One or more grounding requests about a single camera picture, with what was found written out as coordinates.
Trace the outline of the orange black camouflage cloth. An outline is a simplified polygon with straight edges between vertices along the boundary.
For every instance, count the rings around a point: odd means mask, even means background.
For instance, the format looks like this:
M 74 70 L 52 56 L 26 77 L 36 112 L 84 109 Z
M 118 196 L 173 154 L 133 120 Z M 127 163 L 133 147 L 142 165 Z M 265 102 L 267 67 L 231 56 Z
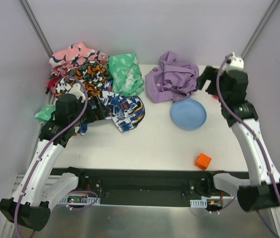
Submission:
M 73 79 L 65 79 L 74 77 L 78 79 L 84 86 L 89 97 L 99 95 L 105 88 L 105 84 L 109 77 L 109 71 L 105 66 L 96 61 L 88 61 L 81 65 L 78 69 L 71 69 L 65 75 L 61 76 L 55 86 L 55 96 L 58 98 L 63 94 L 69 93 L 75 84 Z

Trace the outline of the purple shirt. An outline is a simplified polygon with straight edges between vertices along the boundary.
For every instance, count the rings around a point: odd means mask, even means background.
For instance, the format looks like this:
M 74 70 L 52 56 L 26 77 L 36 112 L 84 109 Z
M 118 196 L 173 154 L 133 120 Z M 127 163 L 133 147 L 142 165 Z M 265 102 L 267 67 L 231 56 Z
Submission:
M 177 59 L 168 51 L 160 57 L 160 66 L 145 75 L 147 96 L 154 103 L 190 98 L 197 91 L 199 67 Z

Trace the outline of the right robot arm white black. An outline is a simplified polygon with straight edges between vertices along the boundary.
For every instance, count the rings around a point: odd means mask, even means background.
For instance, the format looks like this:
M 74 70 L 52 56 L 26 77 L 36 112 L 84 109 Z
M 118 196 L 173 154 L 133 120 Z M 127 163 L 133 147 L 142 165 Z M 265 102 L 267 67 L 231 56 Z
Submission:
M 232 129 L 245 158 L 249 178 L 239 179 L 227 172 L 212 172 L 207 192 L 222 190 L 236 196 L 242 210 L 249 212 L 279 206 L 280 173 L 275 168 L 261 136 L 258 115 L 253 104 L 246 100 L 248 75 L 238 69 L 225 70 L 206 66 L 197 79 L 201 90 L 207 80 L 208 94 L 221 96 L 221 113 Z

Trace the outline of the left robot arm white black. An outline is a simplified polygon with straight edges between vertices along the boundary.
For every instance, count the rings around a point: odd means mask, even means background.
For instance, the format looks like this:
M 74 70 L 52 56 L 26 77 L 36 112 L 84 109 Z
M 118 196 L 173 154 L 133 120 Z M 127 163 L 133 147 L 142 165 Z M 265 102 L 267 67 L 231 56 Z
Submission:
M 11 198 L 0 201 L 0 211 L 15 227 L 23 226 L 35 232 L 47 224 L 52 210 L 73 190 L 85 193 L 87 180 L 82 169 L 69 167 L 49 188 L 45 188 L 50 173 L 75 129 L 81 124 L 106 118 L 109 109 L 99 96 L 61 95 L 55 110 L 41 128 L 35 157 L 22 182 Z

